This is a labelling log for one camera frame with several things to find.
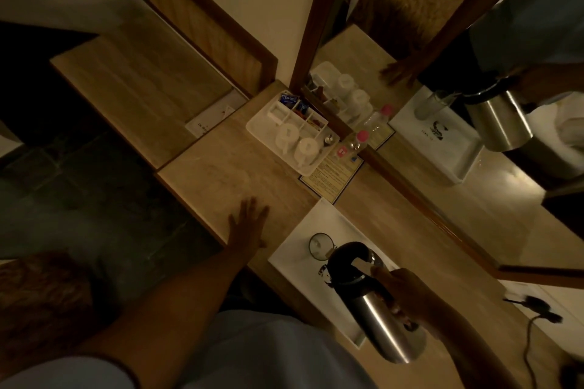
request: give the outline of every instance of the reflected kettle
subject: reflected kettle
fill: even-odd
[[[393,297],[380,282],[351,265],[357,257],[384,266],[363,243],[344,244],[328,260],[332,287],[383,358],[392,363],[414,361],[426,346],[426,332],[418,324],[404,324],[391,313],[387,302]]]
[[[517,149],[533,137],[521,105],[509,91],[514,82],[515,77],[506,77],[487,90],[463,95],[472,124],[491,151]]]

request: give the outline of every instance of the pink bottle cap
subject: pink bottle cap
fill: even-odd
[[[394,107],[391,106],[390,104],[386,104],[381,107],[381,110],[379,112],[381,113],[381,115],[389,117],[393,113],[393,111]]]
[[[369,138],[369,131],[359,131],[357,133],[357,140],[360,141],[361,143],[363,142],[367,142],[367,139]]]

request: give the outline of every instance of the wooden mirror frame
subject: wooden mirror frame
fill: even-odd
[[[336,115],[330,113],[324,104],[308,89],[304,82],[312,66],[320,45],[322,34],[335,0],[313,0],[310,14],[292,79],[290,90],[302,95],[328,121],[332,130],[341,138],[352,132],[350,127]],[[370,147],[360,153],[360,157],[387,180],[400,194],[412,203],[422,214],[435,223],[473,260],[498,280],[545,284],[550,286],[584,289],[584,270],[556,267],[524,267],[499,264],[489,253],[482,249],[471,237],[455,224],[449,222],[441,212],[422,195],[412,183],[398,172],[388,161]]]

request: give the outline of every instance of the floor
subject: floor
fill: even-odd
[[[0,36],[13,56],[0,70],[0,120],[26,143],[0,158],[0,259],[67,250],[127,302],[219,251],[50,67],[52,55],[93,35],[0,22]]]

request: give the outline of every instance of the hand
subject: hand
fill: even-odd
[[[245,264],[252,260],[259,248],[266,247],[261,236],[270,208],[264,206],[259,216],[254,217],[257,204],[255,197],[249,201],[244,199],[239,208],[239,221],[235,222],[233,214],[229,216],[230,231],[226,250],[237,255]]]
[[[387,80],[389,86],[393,86],[404,79],[408,79],[406,86],[413,87],[420,73],[432,63],[436,57],[422,50],[406,57],[404,60],[390,63],[387,68],[381,70],[381,76]]]
[[[565,86],[564,65],[544,63],[528,68],[518,68],[510,75],[517,81],[509,88],[529,103],[543,102],[570,90]]]
[[[384,267],[374,267],[372,274],[393,296],[397,305],[391,307],[391,311],[404,322],[410,319],[431,329],[439,315],[449,308],[410,270],[390,272]]]

